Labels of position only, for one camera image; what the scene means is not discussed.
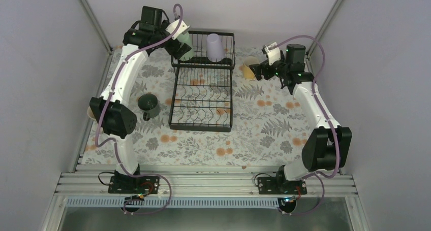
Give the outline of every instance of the cable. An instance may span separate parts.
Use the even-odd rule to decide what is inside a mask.
[[[97,178],[99,179],[99,182],[100,182],[101,184],[106,185],[106,186],[111,186],[111,184],[105,184],[105,183],[102,181],[102,179],[100,178],[100,175],[101,175],[101,174],[112,174],[112,175],[114,175],[115,173],[105,171],[105,172],[101,172],[101,173],[99,173],[99,174],[97,175]]]
[[[256,175],[254,176],[254,178],[253,178],[253,184],[254,184],[256,187],[259,187],[259,186],[256,184],[256,178],[257,178],[257,176],[262,175],[262,174],[265,174],[265,175],[267,175],[267,176],[269,176],[269,177],[272,177],[271,175],[266,174],[266,173],[259,173],[259,174],[256,174]]]
[[[141,187],[144,186],[144,185],[149,185],[150,186],[150,188],[148,188],[148,195],[151,194],[152,190],[154,189],[154,185],[151,184],[150,182],[145,182],[145,183],[141,184]]]
[[[335,157],[336,157],[336,160],[335,160],[335,168],[334,168],[334,171],[332,172],[331,175],[326,175],[326,174],[324,174],[321,171],[316,171],[316,173],[322,175],[323,177],[325,177],[327,179],[332,179],[338,173],[338,169],[340,167],[340,146],[338,145],[338,137],[336,135],[335,127],[332,124],[332,122],[331,122],[331,120],[329,118],[328,113],[326,112],[325,108],[323,107],[322,103],[320,102],[319,98],[317,97],[317,95],[316,95],[316,88],[315,88],[317,78],[319,77],[320,73],[323,71],[323,68],[325,67],[325,62],[326,62],[325,50],[323,49],[322,44],[320,44],[320,42],[316,38],[311,37],[311,36],[307,36],[307,35],[299,35],[299,36],[294,36],[292,38],[289,38],[289,39],[287,39],[287,40],[279,43],[275,47],[271,48],[271,50],[274,49],[274,48],[280,47],[280,46],[284,45],[285,43],[287,43],[287,42],[289,42],[291,40],[298,39],[298,38],[308,38],[308,39],[313,40],[314,42],[316,42],[316,44],[320,48],[320,51],[322,52],[322,65],[320,66],[319,71],[317,72],[316,76],[314,77],[314,80],[313,80],[311,88],[312,88],[312,92],[313,92],[313,97],[316,100],[316,103],[319,106],[320,110],[322,111],[323,116],[325,117],[325,120],[328,122],[329,127],[331,128],[331,131],[332,131],[332,135],[334,136]],[[305,175],[303,177],[303,179],[306,179],[306,178],[312,176],[313,174],[314,173],[310,173],[308,175]]]
[[[96,128],[95,145],[96,145],[97,147],[101,147],[101,146],[103,146],[104,144],[106,144],[108,141],[113,141],[113,142],[114,142],[114,154],[115,154],[115,158],[117,159],[118,164],[120,165],[121,169],[126,173],[126,175],[127,175],[127,176],[132,177],[132,178],[142,178],[142,177],[146,177],[146,176],[157,176],[157,177],[162,178],[163,180],[165,180],[165,181],[166,181],[166,183],[168,184],[168,187],[169,187],[169,198],[168,198],[168,200],[166,201],[166,204],[165,204],[165,205],[163,205],[161,208],[159,208],[159,209],[155,210],[155,211],[136,213],[136,214],[140,214],[140,215],[141,215],[141,214],[153,214],[153,213],[160,212],[160,211],[164,210],[164,209],[169,205],[169,203],[171,202],[171,199],[172,199],[172,187],[171,187],[171,184],[169,183],[169,181],[168,181],[164,176],[162,176],[162,175],[160,175],[160,174],[149,173],[149,174],[133,175],[133,174],[129,173],[129,172],[127,171],[127,169],[124,167],[123,163],[121,162],[121,159],[119,158],[119,154],[118,154],[118,146],[117,146],[117,140],[116,140],[115,138],[113,138],[113,137],[109,137],[109,138],[107,138],[106,140],[104,140],[102,143],[100,143],[100,144],[99,144],[100,129],[101,129],[101,126],[102,126],[103,118],[105,117],[106,110],[108,109],[109,102],[111,101],[111,98],[112,98],[112,95],[113,95],[113,90],[115,89],[115,85],[116,85],[116,83],[117,83],[117,80],[118,80],[118,78],[119,78],[119,75],[120,75],[120,73],[121,73],[122,69],[124,68],[124,66],[125,66],[125,65],[127,64],[127,62],[129,61],[129,59],[131,59],[134,55],[136,55],[136,54],[138,54],[138,53],[140,53],[140,52],[143,52],[143,51],[145,51],[145,50],[147,50],[147,49],[151,49],[151,48],[153,48],[153,47],[157,47],[157,46],[159,46],[159,45],[163,44],[163,43],[164,43],[164,42],[166,42],[167,40],[171,39],[171,38],[172,38],[172,36],[173,36],[173,35],[178,31],[178,29],[180,28],[181,23],[182,23],[182,6],[181,6],[180,4],[175,4],[175,5],[174,5],[173,12],[174,12],[174,15],[175,15],[175,16],[177,16],[177,13],[176,13],[176,8],[177,8],[177,7],[179,8],[180,16],[179,16],[179,22],[178,22],[178,25],[176,26],[176,28],[174,29],[174,31],[173,31],[170,35],[168,35],[167,37],[165,37],[164,39],[162,39],[162,40],[160,40],[160,41],[158,41],[158,42],[156,42],[156,43],[154,43],[154,44],[152,44],[152,45],[146,46],[146,47],[144,47],[144,48],[141,48],[141,49],[139,49],[139,50],[136,50],[136,51],[132,52],[132,53],[131,53],[131,54],[129,54],[129,55],[125,58],[125,60],[121,63],[120,67],[118,68],[117,73],[116,73],[116,74],[115,74],[115,76],[114,76],[114,80],[112,81],[112,85],[111,85],[111,92],[109,92],[108,98],[106,99],[106,103],[105,103],[105,105],[103,106],[102,113],[101,113],[101,115],[100,115],[100,117],[99,117],[99,123],[97,124],[97,128]]]
[[[169,17],[168,17],[168,15],[166,14],[165,10],[162,10],[162,12],[163,12],[163,14],[164,14],[164,15],[165,15],[165,17],[166,17],[166,20],[168,20],[168,23],[170,23],[171,21],[169,21]]]
[[[306,212],[300,212],[300,213],[289,213],[289,214],[288,214],[289,216],[302,216],[302,215],[310,214],[310,213],[314,212],[314,211],[315,211],[315,210],[316,210],[316,209],[317,209],[317,208],[322,204],[323,199],[325,198],[325,185],[323,184],[322,179],[321,179],[317,174],[313,173],[313,175],[314,175],[314,176],[316,176],[316,177],[319,179],[320,184],[322,184],[322,197],[320,198],[319,203],[317,203],[317,205],[315,205],[315,206],[314,206],[311,210],[309,210],[309,211],[306,211]],[[278,207],[278,210],[279,210],[279,212],[281,212],[281,213],[282,213],[282,215],[287,214],[287,213],[283,212],[283,211],[280,209],[280,207]]]
[[[135,23],[132,24],[132,26],[130,27],[130,29],[134,29],[136,28],[136,26],[140,23],[140,20],[136,20]]]
[[[296,190],[298,190],[298,198],[296,200],[301,199],[301,188],[299,188],[298,186],[296,187]]]

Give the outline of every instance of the gray panel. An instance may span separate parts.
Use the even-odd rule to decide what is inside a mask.
[[[312,208],[316,199],[299,200],[297,211]],[[327,198],[307,216],[281,216],[270,209],[166,209],[149,216],[124,215],[119,208],[66,208],[64,231],[118,230],[352,230],[344,198]]]
[[[121,45],[123,34],[141,17],[143,5],[164,9],[184,7],[192,29],[235,33],[236,46],[261,47],[289,37],[314,36],[336,0],[88,0],[112,46]],[[311,44],[308,39],[295,42]]]
[[[38,230],[107,52],[79,0],[0,0],[0,223]]]
[[[345,173],[371,230],[431,226],[430,12],[429,0],[345,0],[322,38],[319,91],[352,130]]]

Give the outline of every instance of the yellow cup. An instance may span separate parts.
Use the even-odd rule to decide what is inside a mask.
[[[242,74],[244,75],[244,78],[246,79],[255,79],[255,74],[250,69],[250,65],[252,64],[259,64],[259,60],[256,57],[249,56],[244,59],[242,62]]]

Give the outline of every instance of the table surface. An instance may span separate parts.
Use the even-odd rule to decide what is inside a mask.
[[[118,64],[121,49],[114,51],[105,81],[109,82]],[[168,119],[175,74],[169,55],[155,51],[139,72],[130,95],[129,108],[138,123],[132,133],[134,150],[142,164],[201,166],[281,166],[299,158],[311,129],[299,103],[278,78],[250,80],[242,75],[247,56],[265,59],[259,48],[235,48],[233,71],[233,126],[230,133],[171,130]],[[145,93],[157,96],[159,116],[144,121],[137,99]],[[97,148],[93,123],[82,164],[114,164],[113,145]],[[101,140],[108,136],[101,135]]]

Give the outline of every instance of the metal floor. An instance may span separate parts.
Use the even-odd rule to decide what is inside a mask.
[[[298,201],[297,211],[307,211],[315,198]],[[124,215],[119,208],[67,207],[61,224],[64,231],[84,230],[353,230],[344,198],[325,198],[314,213],[289,217],[274,209],[168,208],[156,215]]]

